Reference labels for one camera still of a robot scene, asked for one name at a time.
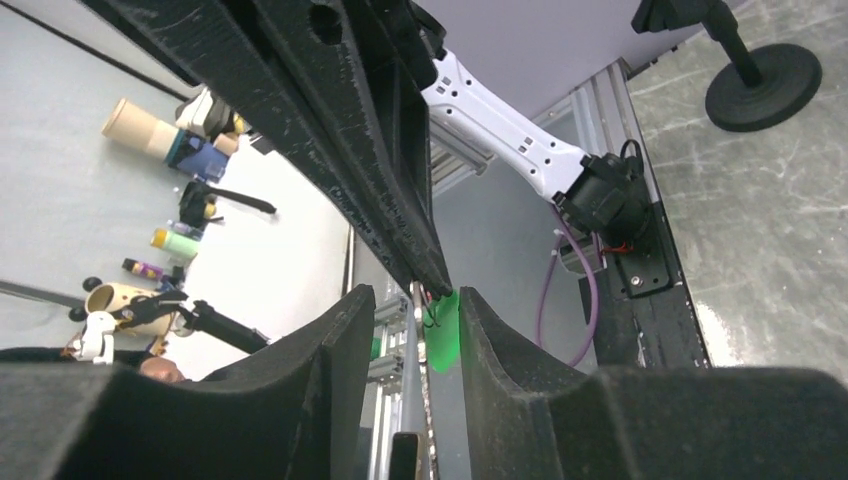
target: screw hole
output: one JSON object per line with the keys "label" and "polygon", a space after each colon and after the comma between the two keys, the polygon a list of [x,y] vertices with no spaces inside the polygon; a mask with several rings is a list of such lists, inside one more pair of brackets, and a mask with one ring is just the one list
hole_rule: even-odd
{"label": "screw hole", "polygon": [[339,13],[327,5],[309,7],[309,27],[324,45],[342,42],[342,20]]}

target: black pole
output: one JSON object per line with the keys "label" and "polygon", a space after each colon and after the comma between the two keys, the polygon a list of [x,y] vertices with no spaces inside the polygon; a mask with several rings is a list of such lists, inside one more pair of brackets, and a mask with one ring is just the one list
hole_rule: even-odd
{"label": "black pole", "polygon": [[702,23],[710,38],[724,48],[742,83],[749,88],[762,83],[763,75],[739,36],[739,23],[730,7],[724,2],[718,2],[710,9]]}

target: bottle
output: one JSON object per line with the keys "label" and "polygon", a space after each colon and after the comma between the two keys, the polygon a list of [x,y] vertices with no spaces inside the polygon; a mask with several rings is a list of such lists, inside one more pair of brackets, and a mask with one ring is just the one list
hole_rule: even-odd
{"label": "bottle", "polygon": [[191,225],[188,225],[183,222],[175,222],[173,220],[168,220],[168,228],[171,229],[172,232],[177,232],[180,235],[185,235],[194,240],[200,240],[203,238],[203,230],[199,228],[194,228]]}
{"label": "bottle", "polygon": [[139,262],[138,260],[133,260],[131,258],[125,258],[123,265],[121,265],[121,268],[132,273],[133,275],[149,278],[150,280],[159,280],[162,278],[162,275],[165,275],[164,269],[159,268],[156,265],[151,265],[145,262]]}
{"label": "bottle", "polygon": [[200,247],[200,242],[180,235],[179,233],[157,228],[153,232],[153,238],[150,239],[150,245],[156,248],[161,248],[162,250],[173,253],[174,255],[192,259],[195,255],[197,255],[197,249]]}

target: bottle cap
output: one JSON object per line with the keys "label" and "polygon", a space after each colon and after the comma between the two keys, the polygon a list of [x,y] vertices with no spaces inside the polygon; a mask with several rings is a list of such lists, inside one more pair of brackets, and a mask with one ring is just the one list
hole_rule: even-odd
{"label": "bottle cap", "polygon": [[168,239],[168,231],[157,228],[153,231],[153,238],[150,239],[150,245],[156,248],[163,248],[165,246],[165,240]]}

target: black stand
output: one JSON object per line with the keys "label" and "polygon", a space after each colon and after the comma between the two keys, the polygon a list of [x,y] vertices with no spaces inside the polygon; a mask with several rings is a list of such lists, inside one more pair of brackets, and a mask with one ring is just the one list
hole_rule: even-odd
{"label": "black stand", "polygon": [[643,33],[697,23],[730,57],[707,90],[707,115],[717,127],[731,132],[772,127],[804,108],[818,90],[822,68],[812,52],[790,44],[748,52],[733,12],[722,1],[643,0],[631,25]]}

